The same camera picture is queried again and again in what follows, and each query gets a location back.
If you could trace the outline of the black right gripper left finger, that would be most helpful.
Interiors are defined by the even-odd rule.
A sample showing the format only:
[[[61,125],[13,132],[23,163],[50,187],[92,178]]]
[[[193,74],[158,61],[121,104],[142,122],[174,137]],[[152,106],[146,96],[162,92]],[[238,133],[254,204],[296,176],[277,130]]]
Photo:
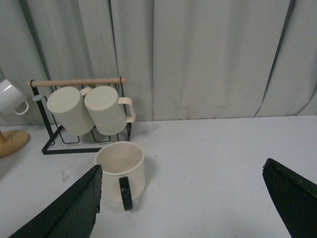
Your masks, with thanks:
[[[11,238],[88,238],[100,212],[102,167],[93,166]]]

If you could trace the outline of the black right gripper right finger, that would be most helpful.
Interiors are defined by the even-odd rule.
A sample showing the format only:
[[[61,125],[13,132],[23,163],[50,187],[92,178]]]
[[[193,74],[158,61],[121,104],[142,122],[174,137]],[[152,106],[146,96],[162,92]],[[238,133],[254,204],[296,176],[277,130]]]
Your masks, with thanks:
[[[317,185],[271,158],[264,164],[263,178],[290,236],[315,238]]]

